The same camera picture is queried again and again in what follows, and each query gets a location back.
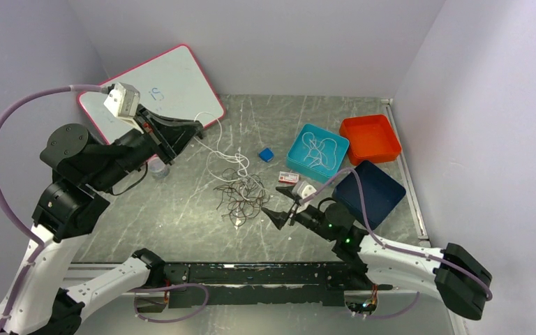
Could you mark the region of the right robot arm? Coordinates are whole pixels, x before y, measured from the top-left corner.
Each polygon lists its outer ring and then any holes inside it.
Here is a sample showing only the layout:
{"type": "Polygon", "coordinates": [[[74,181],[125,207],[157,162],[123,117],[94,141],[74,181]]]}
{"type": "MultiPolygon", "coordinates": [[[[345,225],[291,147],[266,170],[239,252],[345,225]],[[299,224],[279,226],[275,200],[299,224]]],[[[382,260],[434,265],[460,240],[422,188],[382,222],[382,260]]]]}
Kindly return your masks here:
{"type": "Polygon", "coordinates": [[[444,248],[427,248],[384,239],[355,225],[354,216],[340,202],[321,209],[290,186],[277,190],[292,199],[291,208],[264,207],[262,212],[278,230],[298,223],[331,242],[336,256],[351,266],[348,278],[355,288],[373,283],[414,290],[438,299],[465,319],[481,319],[491,298],[492,275],[464,247],[448,243],[444,248]]]}

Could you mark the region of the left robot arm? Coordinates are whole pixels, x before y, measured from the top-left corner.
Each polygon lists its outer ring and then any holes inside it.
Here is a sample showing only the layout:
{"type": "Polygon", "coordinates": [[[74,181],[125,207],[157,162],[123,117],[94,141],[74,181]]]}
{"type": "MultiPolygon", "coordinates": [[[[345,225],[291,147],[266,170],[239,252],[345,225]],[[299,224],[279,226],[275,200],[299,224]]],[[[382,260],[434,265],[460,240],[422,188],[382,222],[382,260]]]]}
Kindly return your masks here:
{"type": "Polygon", "coordinates": [[[109,206],[105,194],[147,161],[171,164],[195,137],[199,121],[163,117],[139,106],[137,126],[104,144],[79,124],[53,132],[40,159],[52,168],[32,219],[34,235],[5,298],[0,334],[74,334],[99,308],[134,289],[156,290],[170,283],[169,267],[142,248],[103,275],[70,288],[62,282],[73,257],[109,206]]]}

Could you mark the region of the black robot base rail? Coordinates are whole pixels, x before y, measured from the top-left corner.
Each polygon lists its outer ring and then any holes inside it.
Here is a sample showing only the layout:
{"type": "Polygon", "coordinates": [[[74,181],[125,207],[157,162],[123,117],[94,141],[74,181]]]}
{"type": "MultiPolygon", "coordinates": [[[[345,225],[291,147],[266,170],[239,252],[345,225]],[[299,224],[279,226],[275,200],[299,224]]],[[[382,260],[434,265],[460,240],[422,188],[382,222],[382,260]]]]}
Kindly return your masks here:
{"type": "Polygon", "coordinates": [[[172,285],[169,308],[209,305],[305,304],[345,306],[348,292],[375,287],[344,262],[169,262],[144,288],[172,285]]]}

